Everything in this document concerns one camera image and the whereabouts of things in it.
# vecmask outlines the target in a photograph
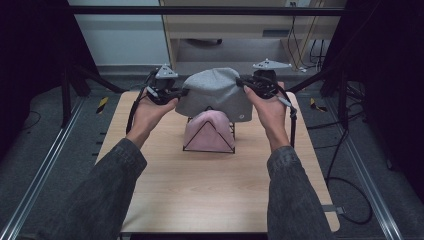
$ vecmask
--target desk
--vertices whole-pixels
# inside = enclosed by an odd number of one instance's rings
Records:
[[[125,137],[137,95],[122,94],[98,160]],[[289,96],[299,109],[294,94]],[[122,232],[266,232],[270,149],[256,112],[252,121],[235,124],[235,154],[183,151],[186,123],[187,117],[171,111],[144,144],[148,165],[137,181]],[[321,203],[332,204],[300,111],[296,151]],[[336,214],[326,216],[332,231],[337,231]]]

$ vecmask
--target gray fabric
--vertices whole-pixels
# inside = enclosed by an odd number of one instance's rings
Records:
[[[272,152],[267,162],[268,240],[335,239],[299,157],[291,146]]]
[[[146,166],[140,149],[123,138],[94,166],[62,209],[47,219],[36,239],[116,240]]]
[[[187,117],[195,117],[207,107],[224,112],[230,122],[252,120],[252,104],[243,88],[236,85],[239,74],[231,68],[214,68],[191,75],[183,83],[190,89],[181,98],[175,111]]]

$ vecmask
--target black strap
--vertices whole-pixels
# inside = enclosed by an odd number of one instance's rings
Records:
[[[134,120],[134,114],[135,114],[135,111],[137,110],[138,104],[140,104],[140,101],[142,99],[141,96],[143,95],[143,92],[144,92],[144,87],[141,87],[140,94],[138,94],[137,99],[133,102],[133,105],[131,106],[130,115],[128,116],[127,128],[125,130],[125,132],[127,134],[130,132],[130,130],[132,128],[132,123],[133,123],[133,120]]]
[[[290,119],[291,119],[291,130],[290,130],[290,145],[294,148],[294,140],[296,135],[296,120],[297,120],[297,109],[293,107],[292,102],[290,101],[289,96],[286,93],[286,90],[282,88],[280,85],[278,86],[278,90],[283,94],[284,98],[291,104],[290,106]]]

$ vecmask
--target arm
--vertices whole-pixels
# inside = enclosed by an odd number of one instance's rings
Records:
[[[127,136],[92,169],[38,233],[38,239],[113,239],[125,220],[135,184],[147,165],[140,148],[178,100],[157,106],[144,98]]]
[[[285,130],[286,107],[276,97],[259,98],[245,87],[269,140],[267,167],[271,179],[268,239],[333,239],[321,203]]]

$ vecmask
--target pink cloth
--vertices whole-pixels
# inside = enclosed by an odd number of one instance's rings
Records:
[[[221,111],[201,112],[186,125],[184,147],[192,151],[233,152],[230,120]]]

